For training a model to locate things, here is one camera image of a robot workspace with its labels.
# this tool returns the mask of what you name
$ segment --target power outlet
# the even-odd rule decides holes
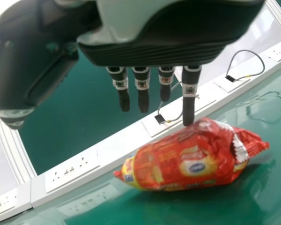
[[[45,189],[49,193],[100,166],[96,151],[78,154],[45,174]]]
[[[0,214],[15,207],[17,203],[17,189],[13,189],[0,196]]]
[[[266,50],[264,55],[277,62],[281,61],[281,42]]]
[[[108,184],[96,190],[88,195],[85,195],[77,200],[74,200],[68,204],[62,205],[57,208],[57,210],[67,217],[73,217],[89,211],[98,205],[115,198],[120,195],[120,192],[116,188]]]

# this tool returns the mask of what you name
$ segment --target cable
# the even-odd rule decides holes
[[[171,90],[171,91],[174,90],[174,89],[175,89],[176,87],[178,87],[179,84],[181,84],[181,83],[182,83],[181,81],[177,82],[173,87],[171,87],[170,90]],[[163,104],[164,104],[163,101],[161,101],[160,104],[159,104],[158,111],[157,111],[157,114],[158,114],[158,115],[161,115],[161,114],[159,113],[159,111],[160,111],[161,107],[163,106]],[[183,112],[181,112],[180,115],[179,115],[177,118],[175,118],[175,119],[173,119],[173,120],[166,120],[166,121],[164,121],[163,123],[171,123],[171,122],[177,121],[178,119],[181,118],[182,114],[183,114]]]
[[[242,77],[240,77],[240,78],[238,78],[238,79],[235,79],[233,82],[239,81],[239,80],[241,80],[241,79],[243,79],[243,78],[248,78],[248,77],[251,77],[251,76],[258,76],[258,75],[262,74],[262,73],[265,71],[265,69],[266,69],[266,66],[265,66],[265,64],[264,64],[264,61],[262,60],[262,58],[261,58],[257,53],[255,53],[255,52],[253,52],[253,51],[251,51],[251,50],[245,50],[245,49],[243,49],[243,50],[237,51],[237,52],[233,55],[233,57],[232,57],[232,59],[231,59],[231,62],[230,62],[230,64],[229,64],[229,66],[228,66],[228,70],[227,70],[227,73],[226,73],[226,78],[227,78],[227,76],[228,76],[228,73],[229,73],[229,71],[230,71],[230,68],[231,68],[231,65],[232,65],[232,62],[233,62],[234,58],[236,57],[237,54],[239,54],[239,53],[241,53],[241,52],[250,52],[250,53],[254,54],[255,56],[257,56],[258,59],[260,59],[260,61],[261,61],[261,63],[262,63],[263,69],[262,69],[261,72],[259,72],[259,73],[257,73],[257,74],[242,76]],[[182,82],[177,82],[173,87],[171,87],[170,90],[171,90],[171,91],[174,90],[174,89],[175,89],[179,84],[181,84],[181,83],[182,83]],[[160,112],[160,109],[162,108],[163,104],[164,104],[163,101],[160,102],[160,104],[159,104],[159,106],[158,106],[158,110],[157,110],[157,115],[161,115],[159,112]],[[165,121],[162,122],[161,124],[163,124],[163,123],[171,123],[171,122],[177,121],[178,119],[181,118],[182,115],[183,115],[183,111],[181,112],[181,114],[180,114],[177,118],[175,118],[175,119],[173,119],[173,120],[165,120]]]
[[[229,64],[229,66],[228,66],[228,70],[227,70],[227,73],[226,73],[226,78],[228,77],[228,73],[229,73],[229,71],[230,71],[230,68],[231,68],[231,65],[232,65],[232,62],[233,62],[235,56],[236,56],[237,54],[241,53],[241,52],[250,52],[250,53],[254,54],[255,56],[257,56],[258,59],[260,59],[260,61],[261,61],[261,63],[262,63],[263,69],[262,69],[261,72],[259,72],[259,73],[257,73],[257,74],[242,76],[242,77],[240,77],[240,78],[234,80],[233,82],[236,82],[236,81],[239,81],[239,80],[241,80],[241,79],[243,79],[243,78],[248,78],[248,77],[251,77],[251,76],[258,76],[258,75],[262,74],[262,73],[265,71],[265,69],[266,69],[266,66],[265,66],[265,64],[264,64],[264,61],[262,60],[262,58],[261,58],[257,53],[255,53],[255,52],[253,52],[253,51],[251,51],[251,50],[245,50],[245,49],[243,49],[243,50],[239,50],[238,52],[236,52],[236,53],[233,55],[233,57],[232,57],[232,59],[231,59],[231,62],[230,62],[230,64]]]

